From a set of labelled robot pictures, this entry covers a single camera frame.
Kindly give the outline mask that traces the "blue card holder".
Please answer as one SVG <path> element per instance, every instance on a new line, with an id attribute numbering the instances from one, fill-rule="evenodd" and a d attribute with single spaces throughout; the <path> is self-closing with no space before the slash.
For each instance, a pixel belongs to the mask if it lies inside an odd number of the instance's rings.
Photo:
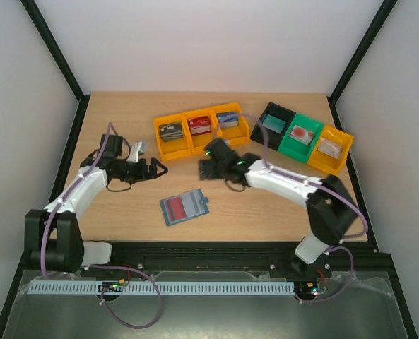
<path id="1" fill-rule="evenodd" d="M 165 207 L 165 200 L 169 198 L 173 198 L 178 196 L 181 198 L 184 210 L 186 213 L 186 217 L 183 220 L 178 220 L 177 222 L 170 222 L 167 216 L 167 211 Z M 171 196 L 169 198 L 165 198 L 160 200 L 160 207 L 163 213 L 165 224 L 170 227 L 182 222 L 186 222 L 188 220 L 192 220 L 194 218 L 199 218 L 202 215 L 209 214 L 208 209 L 208 202 L 209 200 L 203 195 L 202 190 L 194 189 L 188 192 L 184 192 L 175 196 Z"/>

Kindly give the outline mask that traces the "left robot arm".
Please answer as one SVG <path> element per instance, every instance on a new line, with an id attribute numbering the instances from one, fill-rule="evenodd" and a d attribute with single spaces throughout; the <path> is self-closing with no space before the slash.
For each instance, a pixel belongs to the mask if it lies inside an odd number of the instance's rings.
<path id="1" fill-rule="evenodd" d="M 146 148 L 144 142 L 130 145 L 117 134 L 102 135 L 99 148 L 82 161 L 63 192 L 44 208 L 27 213 L 24 253 L 31 267 L 47 277 L 50 271 L 74 273 L 110 261 L 112 245 L 83 240 L 79 221 L 112 180 L 133 186 L 167 174 L 156 158 L 142 157 Z"/>

